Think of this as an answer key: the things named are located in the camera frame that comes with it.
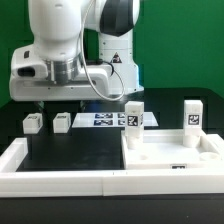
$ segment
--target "tall white block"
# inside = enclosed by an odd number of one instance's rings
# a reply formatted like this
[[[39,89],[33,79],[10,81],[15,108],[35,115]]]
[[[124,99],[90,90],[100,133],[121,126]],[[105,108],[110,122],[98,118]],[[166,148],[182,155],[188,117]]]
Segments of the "tall white block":
[[[184,101],[184,146],[193,148],[200,145],[202,115],[203,104],[200,100]]]
[[[125,104],[125,135],[129,149],[137,149],[143,142],[144,103],[129,101]]]

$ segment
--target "white plastic tray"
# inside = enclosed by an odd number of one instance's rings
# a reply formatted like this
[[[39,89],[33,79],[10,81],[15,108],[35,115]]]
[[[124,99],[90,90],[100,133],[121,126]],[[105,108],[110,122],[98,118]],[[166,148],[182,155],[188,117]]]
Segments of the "white plastic tray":
[[[200,146],[183,146],[183,130],[147,130],[138,149],[128,149],[124,131],[122,151],[126,169],[186,169],[224,167],[224,141],[201,132]]]

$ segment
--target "white base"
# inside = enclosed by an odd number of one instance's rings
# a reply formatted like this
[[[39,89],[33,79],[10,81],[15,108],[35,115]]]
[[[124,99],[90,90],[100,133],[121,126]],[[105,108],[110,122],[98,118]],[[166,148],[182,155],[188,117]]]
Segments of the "white base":
[[[144,131],[137,149],[128,149],[122,132],[122,151],[126,169],[224,168],[224,141],[218,135],[201,131],[197,147],[183,145],[183,130]]]
[[[223,140],[218,135],[206,138],[204,148],[223,157]],[[223,162],[187,169],[15,172],[26,154],[26,140],[16,139],[0,157],[0,197],[224,193]]]

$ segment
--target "black tabletop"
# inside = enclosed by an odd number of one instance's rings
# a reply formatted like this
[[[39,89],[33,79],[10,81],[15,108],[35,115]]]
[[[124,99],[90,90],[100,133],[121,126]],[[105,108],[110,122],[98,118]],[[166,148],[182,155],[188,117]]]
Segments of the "black tabletop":
[[[45,170],[123,169],[121,128],[76,128],[54,134],[59,112],[123,112],[128,100],[144,101],[158,129],[183,126],[185,99],[203,102],[203,130],[224,137],[224,99],[201,88],[145,89],[119,102],[45,103],[44,126],[24,135],[22,120],[39,112],[34,103],[9,102],[0,109],[0,152],[16,137],[27,137],[29,154],[17,172]],[[0,199],[1,223],[223,223],[224,194],[142,195],[120,197],[59,197]]]

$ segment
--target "black sticker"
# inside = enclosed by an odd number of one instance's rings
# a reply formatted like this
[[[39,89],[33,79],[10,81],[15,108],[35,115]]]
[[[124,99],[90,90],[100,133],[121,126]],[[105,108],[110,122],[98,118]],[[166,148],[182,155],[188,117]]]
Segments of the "black sticker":
[[[122,118],[124,119],[124,118],[125,118],[125,113],[118,113],[118,114],[117,114],[117,117],[118,117],[118,118],[121,118],[121,119],[122,119]]]
[[[118,53],[116,53],[113,57],[113,59],[111,60],[111,63],[122,63],[120,56],[118,55]]]
[[[40,118],[37,121],[38,128],[40,128]]]
[[[199,115],[189,115],[188,116],[189,125],[199,125]]]
[[[172,169],[186,169],[187,166],[186,165],[172,165],[171,168]]]
[[[128,116],[128,126],[138,126],[138,116]]]
[[[143,114],[141,115],[141,125],[143,124]]]
[[[125,125],[125,120],[118,120],[118,125],[124,126]]]
[[[94,126],[112,126],[113,120],[95,120]]]
[[[108,118],[113,118],[113,114],[111,114],[111,113],[107,113],[107,114],[103,114],[103,113],[95,114],[95,118],[96,118],[96,119],[108,119]]]
[[[30,52],[29,51],[25,51],[24,52],[24,58],[29,58],[30,57]]]

